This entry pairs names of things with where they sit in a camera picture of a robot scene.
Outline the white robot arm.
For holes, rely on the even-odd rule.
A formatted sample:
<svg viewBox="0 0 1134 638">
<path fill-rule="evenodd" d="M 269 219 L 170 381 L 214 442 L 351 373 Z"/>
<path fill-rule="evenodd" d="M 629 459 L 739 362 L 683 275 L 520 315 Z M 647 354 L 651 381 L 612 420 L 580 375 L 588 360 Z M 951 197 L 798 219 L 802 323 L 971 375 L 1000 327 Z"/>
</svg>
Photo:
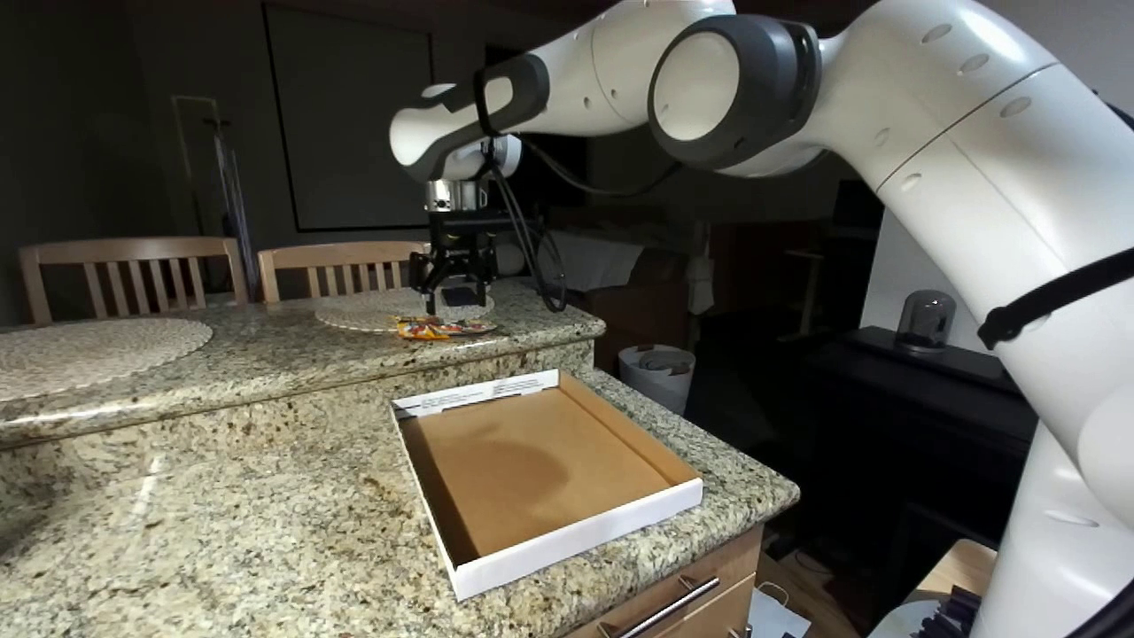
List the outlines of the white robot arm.
<svg viewBox="0 0 1134 638">
<path fill-rule="evenodd" d="M 390 120 L 451 213 L 526 135 L 646 129 L 683 168 L 841 155 L 1039 414 L 971 638 L 1134 638 L 1134 129 L 980 0 L 874 0 L 821 38 L 732 0 L 615 0 Z"/>
</svg>

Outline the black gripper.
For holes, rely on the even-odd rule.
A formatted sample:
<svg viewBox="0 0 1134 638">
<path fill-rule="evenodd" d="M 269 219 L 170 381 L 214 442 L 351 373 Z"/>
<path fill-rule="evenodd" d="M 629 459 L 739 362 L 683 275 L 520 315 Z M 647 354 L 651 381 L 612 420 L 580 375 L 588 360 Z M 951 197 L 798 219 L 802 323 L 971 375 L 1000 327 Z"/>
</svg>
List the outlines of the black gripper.
<svg viewBox="0 0 1134 638">
<path fill-rule="evenodd" d="M 495 275 L 495 219 L 477 181 L 424 186 L 427 251 L 412 262 L 427 312 L 487 308 Z"/>
</svg>

